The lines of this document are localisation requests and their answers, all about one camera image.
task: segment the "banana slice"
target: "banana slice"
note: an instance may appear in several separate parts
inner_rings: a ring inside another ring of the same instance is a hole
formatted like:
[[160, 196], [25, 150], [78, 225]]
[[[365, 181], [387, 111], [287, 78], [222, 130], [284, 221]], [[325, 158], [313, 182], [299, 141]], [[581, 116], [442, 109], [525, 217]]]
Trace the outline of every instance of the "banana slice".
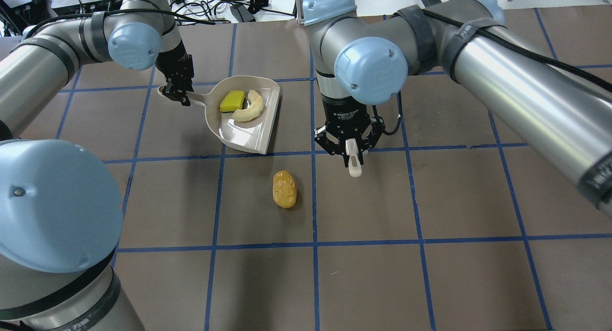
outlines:
[[236, 122], [248, 122], [257, 118], [264, 109], [264, 100], [262, 96], [256, 91], [249, 91], [249, 95], [247, 95], [247, 100], [251, 102], [251, 105], [246, 109], [240, 109], [234, 111], [232, 113], [231, 118]]

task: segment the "food item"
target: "food item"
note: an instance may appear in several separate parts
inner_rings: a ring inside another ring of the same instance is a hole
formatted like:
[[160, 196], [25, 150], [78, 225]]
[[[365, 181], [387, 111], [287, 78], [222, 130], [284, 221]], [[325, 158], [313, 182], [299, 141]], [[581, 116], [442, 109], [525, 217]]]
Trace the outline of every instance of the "food item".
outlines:
[[223, 98], [221, 105], [219, 106], [219, 111], [226, 112], [234, 112], [236, 110], [242, 109], [244, 105], [244, 91], [229, 91], [229, 93]]
[[248, 122], [254, 120], [254, 118], [259, 117], [264, 109], [264, 100], [262, 96], [256, 91], [249, 91], [247, 95], [247, 100], [251, 102], [251, 105], [247, 109], [240, 109], [234, 111], [232, 114], [232, 119], [236, 122]]
[[297, 185], [295, 185], [295, 179], [286, 170], [280, 170], [274, 175], [272, 197], [274, 203], [284, 209], [289, 209], [295, 204]]

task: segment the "yellow potato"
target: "yellow potato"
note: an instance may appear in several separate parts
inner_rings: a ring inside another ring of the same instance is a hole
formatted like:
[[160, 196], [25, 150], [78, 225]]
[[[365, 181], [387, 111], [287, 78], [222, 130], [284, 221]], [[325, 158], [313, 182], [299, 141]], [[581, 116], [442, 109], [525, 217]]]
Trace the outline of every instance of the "yellow potato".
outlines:
[[295, 179], [286, 170], [276, 172], [273, 178], [272, 196], [274, 203], [284, 209], [289, 209], [297, 200], [297, 185]]

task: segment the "blue tape line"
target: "blue tape line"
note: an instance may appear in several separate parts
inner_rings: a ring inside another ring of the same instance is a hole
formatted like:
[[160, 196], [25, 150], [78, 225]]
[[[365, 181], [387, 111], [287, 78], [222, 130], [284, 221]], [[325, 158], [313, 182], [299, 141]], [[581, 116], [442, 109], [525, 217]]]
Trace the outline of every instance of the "blue tape line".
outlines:
[[[144, 120], [147, 115], [147, 109], [149, 107], [149, 98], [151, 97], [151, 86], [153, 86], [153, 77], [155, 76], [155, 67], [151, 69], [151, 76], [149, 77], [149, 88], [147, 89], [147, 96], [144, 99], [144, 106], [142, 107], [142, 116], [140, 117], [140, 126], [138, 127], [138, 135], [136, 137], [136, 145], [134, 146], [134, 155], [132, 156], [130, 175], [127, 179], [127, 184], [125, 185], [125, 194], [123, 196], [123, 204], [121, 205], [121, 211], [123, 212], [125, 219], [125, 211], [127, 210], [127, 201], [130, 197], [131, 191], [131, 182], [134, 178], [134, 172], [136, 170], [136, 158], [138, 157], [138, 150], [140, 149], [140, 138], [142, 137], [142, 129], [144, 128]], [[115, 246], [115, 254], [113, 259], [111, 260], [111, 266], [114, 267], [114, 264], [117, 260], [119, 244]]]
[[446, 73], [445, 72], [424, 72], [419, 75], [446, 75]]
[[197, 87], [197, 86], [214, 86], [214, 85], [216, 85], [219, 82], [196, 82], [196, 83], [192, 83], [192, 86], [194, 86], [194, 87]]
[[75, 89], [77, 93], [87, 93], [87, 92], [105, 92], [105, 91], [125, 91], [128, 89], [147, 89], [150, 88], [151, 85], [148, 86], [127, 86], [127, 87], [100, 87], [100, 88], [82, 88]]
[[[310, 75], [315, 71], [315, 63], [310, 52]], [[315, 82], [310, 80], [310, 170], [312, 174], [312, 262], [313, 262], [313, 284], [315, 294], [315, 331], [321, 329], [321, 313], [319, 303], [319, 248], [317, 228], [317, 151], [315, 150]]]
[[528, 143], [501, 143], [499, 144], [502, 148], [511, 148], [516, 146], [529, 146]]
[[408, 146], [409, 151], [413, 150], [447, 150], [447, 149], [468, 149], [465, 145], [457, 146]]
[[297, 77], [297, 78], [275, 78], [276, 82], [297, 82], [297, 81], [313, 81], [314, 77]]
[[253, 250], [267, 248], [304, 248], [312, 247], [314, 243], [268, 243], [268, 244], [230, 244], [216, 246], [217, 251], [226, 250]]
[[118, 248], [118, 253], [146, 253], [146, 252], [188, 252], [188, 251], [210, 251], [212, 246], [170, 246], [170, 247], [142, 247], [142, 248]]
[[482, 238], [448, 238], [424, 239], [426, 244], [453, 244], [453, 243], [496, 243], [523, 241], [523, 237], [482, 237]]
[[245, 153], [245, 154], [228, 154], [225, 157], [234, 159], [236, 157], [267, 157], [267, 156], [293, 156], [293, 155], [311, 155], [312, 152], [272, 152], [267, 154]]
[[[402, 92], [398, 93], [396, 96], [398, 99], [402, 97]], [[408, 137], [407, 137], [407, 133], [406, 133], [406, 124], [405, 124], [405, 117], [402, 117], [402, 121], [401, 121], [401, 126], [402, 126], [402, 137], [404, 138], [404, 150], [406, 152], [406, 165], [407, 165], [407, 169], [408, 169], [408, 178], [410, 181], [410, 193], [412, 195], [412, 200], [413, 200], [413, 210], [415, 211], [415, 224], [416, 224], [416, 229], [417, 229], [417, 236], [419, 238], [419, 252], [420, 252], [420, 258], [421, 258], [421, 267], [423, 270], [423, 281], [424, 281], [424, 286], [425, 286], [425, 294], [426, 294], [426, 298], [427, 298], [427, 311], [429, 313], [429, 324], [430, 327], [433, 331], [436, 331], [436, 319], [434, 316], [434, 312], [433, 312], [433, 302], [431, 299], [431, 288], [430, 288], [430, 283], [429, 283], [429, 274], [427, 271], [427, 259], [426, 259], [426, 253], [425, 253], [425, 243], [423, 241], [423, 232], [421, 229], [421, 225], [420, 225], [420, 216], [419, 216], [419, 205], [417, 205], [417, 200], [416, 200], [416, 188], [415, 188], [415, 176], [413, 174], [413, 165], [412, 165], [412, 161], [410, 159], [410, 151], [411, 148], [408, 144]]]
[[167, 157], [138, 157], [137, 163], [153, 162], [153, 161], [173, 161], [173, 160], [205, 160], [205, 159], [220, 159], [220, 155], [195, 155], [195, 156], [167, 156]]
[[394, 244], [421, 244], [418, 239], [398, 239], [398, 240], [350, 240], [346, 242], [319, 242], [319, 246], [380, 246]]
[[208, 331], [210, 325], [210, 306], [212, 305], [212, 283], [215, 274], [215, 261], [217, 258], [217, 240], [219, 239], [219, 216], [221, 214], [221, 194], [223, 192], [223, 174], [225, 172], [225, 145], [221, 148], [221, 164], [219, 167], [219, 182], [217, 183], [217, 204], [215, 207], [215, 226], [212, 232], [212, 246], [210, 251], [210, 269], [208, 270], [208, 293], [206, 295], [206, 313], [204, 330]]
[[527, 238], [527, 232], [525, 231], [525, 225], [523, 224], [523, 217], [521, 215], [520, 208], [518, 207], [518, 201], [516, 200], [516, 194], [514, 193], [514, 185], [512, 184], [510, 170], [508, 169], [508, 164], [505, 160], [505, 155], [503, 154], [503, 148], [501, 146], [501, 141], [499, 141], [499, 134], [497, 131], [497, 127], [495, 126], [495, 119], [491, 111], [488, 111], [488, 113], [489, 113], [489, 119], [491, 121], [491, 127], [493, 130], [493, 134], [495, 135], [495, 141], [498, 144], [498, 151], [499, 151], [499, 156], [501, 157], [503, 173], [505, 174], [505, 179], [508, 183], [508, 188], [510, 190], [510, 195], [512, 197], [512, 204], [514, 205], [516, 219], [518, 220], [518, 227], [521, 230], [523, 243], [525, 244], [527, 260], [529, 261], [529, 268], [531, 269], [531, 274], [533, 275], [533, 280], [534, 280], [534, 285], [535, 285], [535, 290], [537, 292], [538, 300], [540, 300], [540, 307], [542, 309], [542, 314], [544, 316], [544, 322], [546, 322], [546, 328], [548, 330], [552, 330], [553, 327], [550, 321], [550, 317], [548, 315], [548, 309], [546, 308], [546, 302], [544, 301], [544, 294], [542, 294], [542, 288], [540, 287], [540, 279], [538, 278], [538, 275], [537, 275], [536, 264], [534, 263], [533, 255], [531, 253], [531, 247], [529, 246], [529, 239]]
[[531, 240], [568, 240], [568, 239], [607, 239], [612, 238], [612, 233], [595, 234], [562, 234], [562, 235], [528, 235]]
[[231, 52], [229, 57], [229, 72], [228, 76], [232, 76], [234, 74], [234, 52], [236, 50], [236, 29], [238, 26], [234, 24], [234, 29], [232, 30], [231, 35]]
[[83, 67], [78, 69], [75, 76], [75, 82], [72, 85], [72, 89], [70, 89], [70, 96], [68, 97], [68, 102], [66, 102], [66, 108], [64, 109], [64, 114], [62, 116], [62, 120], [59, 122], [59, 128], [57, 128], [57, 134], [55, 135], [55, 139], [59, 140], [59, 137], [62, 135], [62, 130], [64, 129], [64, 124], [66, 123], [66, 117], [68, 117], [68, 109], [70, 109], [70, 104], [72, 104], [72, 98], [75, 96], [75, 89], [77, 88], [77, 83], [79, 77], [81, 77]]
[[555, 48], [553, 48], [553, 43], [550, 41], [550, 37], [548, 36], [548, 32], [546, 32], [546, 28], [544, 27], [544, 22], [542, 22], [542, 17], [540, 16], [540, 11], [537, 8], [534, 8], [534, 12], [536, 12], [536, 17], [538, 23], [540, 23], [540, 28], [542, 28], [542, 32], [544, 32], [544, 38], [546, 38], [546, 43], [548, 43], [548, 48], [550, 52], [553, 54], [553, 58], [557, 59], [557, 52], [555, 52]]
[[[521, 147], [521, 146], [529, 146], [526, 143], [502, 143], [502, 147]], [[497, 148], [495, 144], [486, 144], [486, 145], [475, 145], [471, 146], [470, 149], [477, 148]], [[459, 146], [415, 146], [409, 147], [410, 151], [421, 151], [421, 150], [453, 150], [453, 149], [468, 149], [464, 145]], [[405, 150], [402, 147], [391, 147], [391, 148], [372, 148], [369, 152], [401, 152]], [[328, 154], [324, 150], [315, 150], [316, 155]], [[268, 157], [268, 156], [306, 156], [312, 155], [312, 151], [300, 151], [300, 152], [271, 152], [267, 154], [258, 154], [258, 153], [244, 153], [244, 154], [226, 154], [226, 159], [236, 159], [243, 157]], [[155, 161], [172, 161], [172, 160], [207, 160], [207, 159], [220, 159], [220, 155], [194, 155], [194, 156], [160, 156], [160, 157], [138, 157], [136, 159], [118, 159], [118, 160], [105, 160], [103, 163], [107, 165], [113, 164], [124, 164], [124, 163], [132, 163], [136, 161], [137, 163], [144, 162], [155, 162]]]
[[578, 69], [612, 68], [612, 65], [576, 66], [576, 68], [578, 68]]
[[377, 153], [377, 152], [402, 152], [406, 150], [402, 147], [392, 147], [392, 148], [370, 148], [368, 152]]
[[[612, 239], [612, 233], [593, 234], [560, 234], [560, 235], [528, 235], [529, 241], [550, 240], [584, 240], [584, 239]], [[520, 242], [522, 236], [516, 237], [480, 237], [480, 238], [445, 238], [445, 239], [397, 239], [397, 240], [348, 240], [338, 242], [302, 242], [302, 243], [262, 243], [262, 244], [227, 244], [215, 246], [216, 251], [236, 251], [271, 248], [309, 248], [314, 247], [343, 247], [343, 246], [386, 246], [386, 245], [417, 245], [425, 244], [453, 244], [453, 243], [496, 243]], [[146, 248], [118, 248], [118, 253], [144, 253], [144, 252], [179, 252], [179, 251], [211, 251], [213, 246], [169, 246]]]
[[[234, 52], [236, 50], [236, 24], [232, 30], [231, 52], [229, 57], [228, 77], [234, 74]], [[206, 311], [204, 317], [204, 331], [210, 328], [210, 306], [212, 305], [212, 284], [215, 275], [215, 262], [217, 258], [217, 240], [219, 239], [219, 218], [221, 214], [221, 194], [223, 192], [223, 174], [225, 172], [225, 150], [226, 146], [221, 146], [221, 163], [219, 166], [219, 183], [217, 185], [217, 204], [215, 209], [215, 226], [212, 233], [212, 251], [210, 251], [210, 269], [208, 270], [208, 292], [206, 294]]]
[[103, 160], [102, 163], [104, 163], [105, 165], [128, 164], [128, 163], [133, 163], [133, 160], [132, 159]]

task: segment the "light blue joint cap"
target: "light blue joint cap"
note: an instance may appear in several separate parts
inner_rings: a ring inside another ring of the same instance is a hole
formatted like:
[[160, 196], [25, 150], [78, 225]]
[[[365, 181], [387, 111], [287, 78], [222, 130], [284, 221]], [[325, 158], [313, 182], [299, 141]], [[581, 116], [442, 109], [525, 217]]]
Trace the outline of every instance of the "light blue joint cap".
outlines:
[[503, 15], [503, 9], [499, 7], [497, 0], [477, 0], [483, 6], [487, 8], [493, 19], [498, 23], [505, 25], [505, 16]]
[[119, 188], [90, 151], [60, 140], [4, 141], [0, 172], [0, 254], [15, 263], [78, 272], [119, 242]]
[[402, 50], [387, 39], [364, 37], [338, 54], [334, 74], [358, 102], [378, 105], [402, 89], [408, 75], [408, 62]]
[[113, 61], [127, 69], [143, 71], [152, 67], [162, 47], [162, 37], [145, 23], [127, 23], [109, 37], [109, 54]]
[[357, 9], [355, 0], [304, 0], [304, 25], [320, 23]]

